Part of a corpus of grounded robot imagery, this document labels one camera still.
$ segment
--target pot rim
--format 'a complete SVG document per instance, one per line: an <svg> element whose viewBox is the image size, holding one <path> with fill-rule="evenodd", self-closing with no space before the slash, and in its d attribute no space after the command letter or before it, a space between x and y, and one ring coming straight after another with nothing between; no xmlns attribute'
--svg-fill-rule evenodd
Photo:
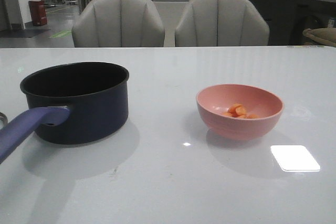
<svg viewBox="0 0 336 224"><path fill-rule="evenodd" d="M24 88L24 85L25 85L25 82L27 82L28 79L30 79L31 77L37 75L37 74L40 74L41 72L45 72L45 71L48 71L48 70L51 70L51 69L57 69L57 68L63 68L63 67L67 67L67 66L71 66L71 65L80 65L80 64L95 64L95 63L102 63L102 64L107 64L107 65L114 65L114 66L117 66L119 68L121 68L125 74L126 74L126 77L125 79L118 83L117 85L114 85L112 87L109 87L107 89L103 89L103 90L100 90L100 91L97 91L97 92L93 92L93 93L87 93L87 94L81 94L81 95L68 95L68 96L63 96L63 97L56 97L56 96L47 96L47 95L40 95L40 94L35 94L35 93L31 93L31 92L28 92L25 88ZM121 65L118 65L118 64L115 64L115 63L110 63L110 62L103 62L103 61L80 61L80 62L73 62L73 63L67 63L67 64L61 64L61 65L56 65L56 66L51 66L51 67L48 67L48 68L44 68L44 69L40 69L36 72L33 72L31 74L29 74L28 76L26 76L20 83L20 89L21 91L25 94L25 95L32 95L32 96L35 96L35 97L41 97L41 98L55 98L55 99L63 99L63 98L76 98L76 97L87 97L89 95L94 95L94 94L99 94L99 93L102 93L102 92L106 92L108 90L112 90L112 89L115 89L117 88L118 86L121 86L123 84L125 84L128 79L130 77L130 74L129 74L129 71L121 66Z"/></svg>

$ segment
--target pot handle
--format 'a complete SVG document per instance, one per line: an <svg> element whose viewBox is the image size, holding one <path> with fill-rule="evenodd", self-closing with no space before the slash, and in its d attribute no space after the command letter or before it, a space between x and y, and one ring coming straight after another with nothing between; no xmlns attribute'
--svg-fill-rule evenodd
<svg viewBox="0 0 336 224"><path fill-rule="evenodd" d="M0 130L0 164L26 139L40 124L56 126L70 115L66 106L37 107L27 110Z"/></svg>

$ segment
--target gray chair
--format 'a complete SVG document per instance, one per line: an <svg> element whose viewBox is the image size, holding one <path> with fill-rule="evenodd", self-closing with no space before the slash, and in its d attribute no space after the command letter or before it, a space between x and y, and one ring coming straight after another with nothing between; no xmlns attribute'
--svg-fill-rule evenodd
<svg viewBox="0 0 336 224"><path fill-rule="evenodd" d="M164 27L151 0L92 0L72 28L75 47L163 47Z"/></svg>
<svg viewBox="0 0 336 224"><path fill-rule="evenodd" d="M268 38L249 0L191 0L175 29L177 47L266 46Z"/></svg>

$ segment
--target pot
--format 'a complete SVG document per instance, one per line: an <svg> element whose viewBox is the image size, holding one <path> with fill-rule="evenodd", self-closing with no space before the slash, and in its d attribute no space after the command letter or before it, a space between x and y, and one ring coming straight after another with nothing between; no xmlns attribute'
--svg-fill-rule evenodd
<svg viewBox="0 0 336 224"><path fill-rule="evenodd" d="M0 163L33 131L51 143L83 144L106 137L128 118L126 68L78 62L46 68L20 84L29 110L0 131Z"/></svg>

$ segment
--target white chair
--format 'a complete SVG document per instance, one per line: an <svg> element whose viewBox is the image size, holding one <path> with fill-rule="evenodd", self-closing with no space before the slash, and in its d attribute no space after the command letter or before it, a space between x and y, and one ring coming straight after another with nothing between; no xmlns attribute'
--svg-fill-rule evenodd
<svg viewBox="0 0 336 224"><path fill-rule="evenodd" d="M92 0L72 28L75 47L163 47L157 11L151 0Z"/></svg>
<svg viewBox="0 0 336 224"><path fill-rule="evenodd" d="M266 46L268 38L249 0L191 0L175 29L177 47Z"/></svg>

